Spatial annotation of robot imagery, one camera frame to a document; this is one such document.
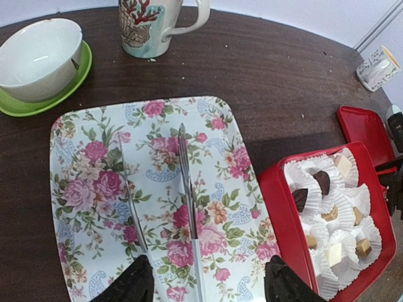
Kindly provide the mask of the tan square chocolate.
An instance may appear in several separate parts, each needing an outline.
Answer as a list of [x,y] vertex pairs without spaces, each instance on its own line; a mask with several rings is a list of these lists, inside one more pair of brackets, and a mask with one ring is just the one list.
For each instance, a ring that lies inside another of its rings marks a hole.
[[353,207],[353,213],[355,215],[354,226],[357,227],[363,219],[363,213],[356,206]]

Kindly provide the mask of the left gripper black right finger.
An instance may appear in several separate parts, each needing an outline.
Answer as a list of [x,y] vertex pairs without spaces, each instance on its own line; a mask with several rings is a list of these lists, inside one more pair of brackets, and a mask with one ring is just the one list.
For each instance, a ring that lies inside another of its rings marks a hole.
[[325,302],[278,255],[265,264],[264,293],[269,302]]

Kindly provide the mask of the dark heart chocolate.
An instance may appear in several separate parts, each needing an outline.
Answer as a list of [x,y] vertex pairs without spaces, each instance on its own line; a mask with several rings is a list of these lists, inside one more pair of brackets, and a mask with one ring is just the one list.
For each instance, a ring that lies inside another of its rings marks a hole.
[[330,191],[330,177],[325,171],[316,172],[313,178],[317,181],[323,196],[327,196]]

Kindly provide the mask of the metal tongs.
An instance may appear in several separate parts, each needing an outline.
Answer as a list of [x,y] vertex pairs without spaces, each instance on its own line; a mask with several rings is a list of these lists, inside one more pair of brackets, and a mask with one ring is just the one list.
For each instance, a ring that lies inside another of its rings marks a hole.
[[[188,277],[193,279],[189,282],[189,298],[185,298],[185,301],[206,301],[207,296],[205,293],[205,282],[202,271],[202,256],[200,250],[200,240],[198,237],[198,213],[196,212],[194,191],[192,189],[192,181],[190,174],[190,163],[188,159],[188,146],[186,139],[186,128],[184,124],[180,124],[177,132],[177,151],[178,151],[178,165],[176,166],[176,172],[173,176],[173,181],[179,186],[176,190],[178,193],[177,201],[169,200],[165,206],[170,206],[171,210],[165,210],[160,208],[155,214],[160,216],[164,220],[160,224],[160,227],[172,228],[177,223],[174,221],[174,210],[179,210],[181,207],[178,204],[179,201],[183,201],[185,209],[184,214],[184,229],[187,231],[186,235],[183,235],[183,246],[188,249],[187,255],[190,256],[188,261],[189,274]],[[144,234],[150,231],[150,228],[144,230],[142,219],[138,214],[135,201],[133,200],[132,190],[128,181],[127,168],[123,168],[123,178],[125,181],[126,191],[128,195],[128,203],[130,212],[132,214],[135,231],[140,244],[140,248],[143,254],[147,256],[150,265],[152,265],[153,276],[155,280],[155,289],[161,299],[161,301],[172,301],[167,295],[168,286],[173,284],[173,275],[171,271],[165,271],[163,269],[167,264],[164,262],[168,260],[168,255],[156,254],[151,251],[151,241],[146,240]]]

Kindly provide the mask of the white square chocolate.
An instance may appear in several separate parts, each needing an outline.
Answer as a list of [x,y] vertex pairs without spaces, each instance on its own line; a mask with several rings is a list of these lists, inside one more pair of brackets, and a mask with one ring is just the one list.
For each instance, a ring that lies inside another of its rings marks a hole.
[[343,154],[339,154],[334,159],[334,164],[344,178],[347,178],[353,166],[352,162]]
[[324,251],[326,259],[330,267],[339,264],[343,258],[343,245],[341,242],[330,244]]

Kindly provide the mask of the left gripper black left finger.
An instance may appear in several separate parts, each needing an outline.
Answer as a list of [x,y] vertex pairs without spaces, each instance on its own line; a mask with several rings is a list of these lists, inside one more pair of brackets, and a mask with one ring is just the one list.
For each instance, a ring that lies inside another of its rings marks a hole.
[[153,301],[154,276],[146,255],[138,256],[101,294],[91,302]]

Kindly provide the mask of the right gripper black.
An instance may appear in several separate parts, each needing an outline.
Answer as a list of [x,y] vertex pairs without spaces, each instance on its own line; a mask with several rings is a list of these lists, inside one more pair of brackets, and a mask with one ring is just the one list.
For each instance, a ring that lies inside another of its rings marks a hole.
[[387,190],[385,200],[390,216],[395,210],[399,210],[402,216],[402,113],[391,115],[387,119],[387,126],[400,155],[394,160],[376,166],[375,170],[382,172],[378,179]]

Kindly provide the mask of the red box lid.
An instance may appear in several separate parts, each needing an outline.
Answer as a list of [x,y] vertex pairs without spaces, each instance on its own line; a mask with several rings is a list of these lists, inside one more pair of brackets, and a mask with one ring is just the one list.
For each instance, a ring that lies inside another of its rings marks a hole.
[[363,143],[375,166],[395,159],[383,121],[376,112],[353,106],[340,106],[337,117],[346,141]]

